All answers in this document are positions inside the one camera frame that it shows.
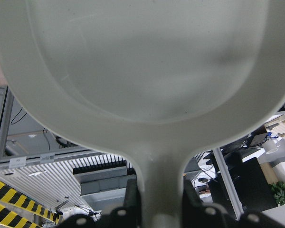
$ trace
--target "cable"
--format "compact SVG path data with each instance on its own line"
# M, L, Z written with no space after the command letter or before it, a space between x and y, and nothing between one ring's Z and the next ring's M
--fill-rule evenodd
M76 204L74 204L74 206L80 208L81 210L85 211L86 213L92 212L92 211L89 210L88 208L84 208L84 207L78 206L78 205L76 205Z
M20 111L17 113L17 115L15 115L15 117L11 120L10 125L14 125L16 123L18 123L20 120L22 120L28 113L25 113L23 115L23 117L21 117L19 120L17 120L16 122L13 123L13 121L16 119L16 117L21 113L23 108L20 109Z
M213 168L214 165L212 165L209 169L203 169L203 171L209 171Z
M47 136L46 136L46 134L45 134L45 129L46 128L43 128L43 136L45 137L45 139L46 139L46 141L47 141L47 143L48 143L48 150L50 151L50 149L51 149L51 146L50 146L50 144L49 144L49 141L48 141L48 138L47 138Z
M212 171L212 168L213 168L213 165L211 166L211 168L209 168L209 169L207 169L207 170L203 169L203 171L204 171L204 172L210 171L210 172L212 172L212 173L215 174L215 172Z
M54 216L54 214L53 214L53 212L52 212L52 209L50 208L49 210L50 210L50 212L51 212L51 214L52 214L52 216L53 216L53 220L54 220L54 222L55 222L55 227L57 228L56 218L55 218L55 216Z
M268 137L270 138L270 135L268 135L268 133L266 134L265 138L263 139L263 141L259 144L256 144L256 145L250 145L248 148L253 148L253 147L259 147L261 145L263 145L267 140L268 140Z
M193 187L194 187L194 185L195 185L195 180L196 180L196 178L194 178L194 181L191 181L191 184L192 184L192 182L193 182Z
M209 170L206 170L206 171L202 170L202 171L203 171L203 173L205 173L207 176L209 176L209 177L211 178L211 180L213 180L213 181L215 181L216 183L218 183L217 180L213 179L210 175L208 175L208 174L206 173L206 171L209 171Z

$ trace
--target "metal grating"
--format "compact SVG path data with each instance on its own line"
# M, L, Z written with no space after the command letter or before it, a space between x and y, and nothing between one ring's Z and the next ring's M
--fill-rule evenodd
M205 153L206 153L206 151L204 151L202 153L198 153L193 158L197 161L197 163L199 163L199 161L203 158Z
M73 169L122 160L124 159L118 155L103 154L6 169L0 171L0 180L47 208L54 209L66 200L65 197L68 197L69 202L62 208L73 207L74 204L86 205L80 197L80 184L73 176ZM127 162L127 167L132 168L132 165Z

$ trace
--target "screw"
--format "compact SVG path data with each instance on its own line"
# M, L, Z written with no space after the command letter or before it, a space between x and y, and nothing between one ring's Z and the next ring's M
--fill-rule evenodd
M214 208L206 208L205 212L209 215L215 215L217 211Z
M82 226L86 223L86 218L79 218L76 220L76 224Z
M260 218L255 214L249 214L247 216L247 219L249 219L250 221L255 222L255 223L258 223L260 221Z

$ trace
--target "black cable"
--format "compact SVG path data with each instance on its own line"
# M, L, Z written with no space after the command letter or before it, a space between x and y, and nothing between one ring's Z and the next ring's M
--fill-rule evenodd
M48 143L48 150L50 151L50 149L51 149L51 146L50 146L50 144L49 144L49 141L48 141L48 138L47 138L47 136L46 136L46 134L45 134L45 129L46 128L43 128L43 136L45 137L45 139L46 139L46 141L47 141L47 143Z
M13 123L13 121L16 119L16 117L21 113L23 108L20 109L20 111L17 113L17 115L15 115L15 117L11 120L10 125L14 125L16 123L18 123L20 120L22 120L28 113L25 113L23 115L23 117L21 117L19 120L17 120L16 122Z
M209 170L211 170L212 168L213 168L213 165L212 165L209 169L207 169L207 170L202 170L202 169L199 167L199 169L202 170L203 172L209 171ZM194 178L194 180L191 181L191 183L193 183L193 186L195 185L195 180L196 180L196 179L197 179L197 177Z
M215 181L216 183L218 183L218 181L217 180L215 180L215 179L213 179L210 175L208 175L204 170L202 170L203 171L203 173L205 173L207 176L209 176L210 178L211 178L211 180L213 180L213 181Z
M55 216L54 216L54 214L53 214L53 212L52 212L52 209L50 208L49 210L51 211L51 214L52 214L52 216L53 216L53 220L54 220L54 222L55 222L55 227L57 228L56 218L55 218Z
M261 143L249 146L249 148L259 147L259 146L263 145L267 140L268 140L268 134L266 134L265 138L263 139L263 141Z

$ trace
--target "ceiling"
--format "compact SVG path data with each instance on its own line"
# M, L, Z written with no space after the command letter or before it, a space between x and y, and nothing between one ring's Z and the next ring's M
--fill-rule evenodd
M55 208L68 197L62 208L85 205L80 197L81 187L73 176L73 169L105 163L106 155L88 156L53 163L26 166L0 171L0 180L29 196L47 208ZM112 155L113 161L123 160Z
M0 107L3 93L4 89L0 88ZM21 108L21 105L14 99L11 120L15 119L13 120L14 124L9 125L7 138L7 148L11 154L27 156L59 150L60 147L55 140L55 135L47 130L43 134L44 127Z

